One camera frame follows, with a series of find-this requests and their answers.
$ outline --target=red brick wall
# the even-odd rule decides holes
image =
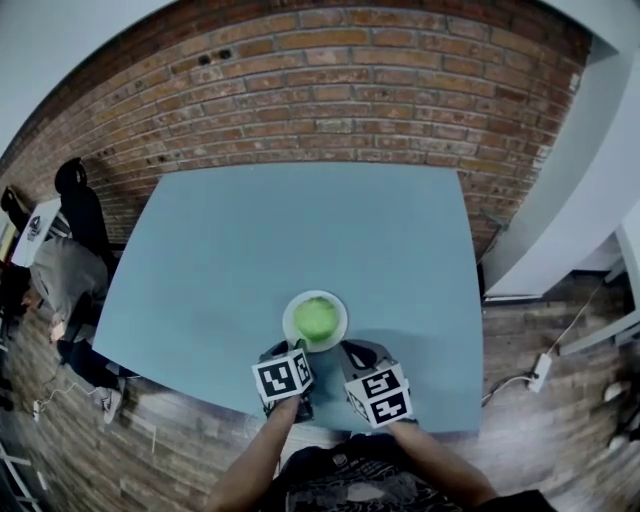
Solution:
[[[183,0],[87,59],[16,136],[0,185],[39,201],[55,193],[60,164],[83,156],[110,236],[124,241],[167,172],[446,166],[458,169],[481,250],[494,226],[480,209],[515,213],[590,47],[584,30],[525,0],[226,3]]]

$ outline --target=white cable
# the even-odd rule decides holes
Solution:
[[[578,311],[578,314],[575,316],[575,318],[573,319],[573,321],[569,324],[569,327],[567,327],[564,331],[562,331],[562,334],[560,336],[558,336],[556,338],[556,341],[553,342],[553,345],[551,345],[551,347],[549,347],[549,350],[547,350],[546,354],[549,355],[551,353],[551,351],[556,347],[556,345],[560,342],[560,340],[562,338],[564,338],[565,334],[567,334],[571,328],[576,324],[576,322],[578,321],[578,319],[580,318],[580,316],[582,315],[582,313],[584,313],[584,310],[587,309],[587,307],[589,306],[589,304],[591,304],[591,301],[593,300],[593,298],[596,295],[596,292],[602,288],[602,285],[604,284],[604,280],[600,281],[600,284],[596,287],[595,290],[593,290],[593,292],[591,292],[591,295],[589,296],[589,299],[587,300],[587,302],[585,303],[584,306],[582,306],[582,308],[580,309],[580,311]]]
[[[488,398],[491,398],[498,391],[504,389],[506,386],[508,386],[509,384],[511,384],[512,382],[515,382],[517,380],[525,380],[527,382],[531,382],[533,379],[531,377],[525,377],[524,375],[518,375],[517,377],[511,377],[510,379],[508,379],[508,380],[504,381],[502,384],[500,384],[496,389],[494,389],[490,393],[487,393],[486,395],[484,395],[482,397],[482,401],[484,402]]]
[[[55,396],[56,393],[62,393],[63,395],[66,395],[76,386],[78,386],[82,391],[84,391],[87,396],[93,395],[96,391],[98,391],[98,389],[100,389],[100,388],[96,388],[93,391],[87,391],[77,382],[74,382],[73,384],[71,384],[71,387],[66,391],[62,391],[61,389],[54,389],[53,393],[51,393],[51,396],[49,397],[48,400],[45,400],[44,402],[42,400],[36,400],[36,403],[40,404],[40,412],[44,411],[44,406],[47,405],[49,402],[51,402],[51,400],[53,400],[53,397]]]

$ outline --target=black and white marker cube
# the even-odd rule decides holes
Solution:
[[[307,356],[302,349],[291,350],[251,368],[264,402],[300,395],[313,382]]]
[[[413,414],[409,383],[394,364],[345,383],[351,405],[372,427],[383,427]]]

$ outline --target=black t-shirt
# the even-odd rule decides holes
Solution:
[[[416,476],[391,436],[355,436],[331,450],[295,453],[261,504],[269,512],[463,512]],[[477,512],[553,512],[538,491],[497,498]]]

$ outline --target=floor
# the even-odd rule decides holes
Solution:
[[[545,302],[485,309],[485,390],[529,371],[597,284],[594,277],[568,278]],[[622,295],[620,287],[600,290],[567,340],[621,316]],[[35,423],[33,401],[54,389],[53,383],[42,385],[56,370],[47,341],[49,315],[47,309],[27,314],[17,331],[4,362],[4,373],[15,388],[16,411],[0,411],[2,440],[14,455],[32,460],[34,469],[22,473],[47,504],[43,508],[202,510],[209,489],[262,420],[139,379],[129,382],[123,415],[110,426],[103,424],[94,397],[77,387],[56,396]],[[477,438],[452,436],[445,442],[485,471],[502,493],[539,488],[562,512],[635,511],[640,443],[608,453],[616,408],[601,404],[604,388],[632,355],[621,357],[603,344],[556,359],[539,395],[513,384],[484,409]],[[66,389],[75,379],[69,370],[60,370],[55,387]],[[297,427],[286,452],[308,444],[330,446],[341,438]],[[43,474],[47,492],[41,490],[35,470]]]

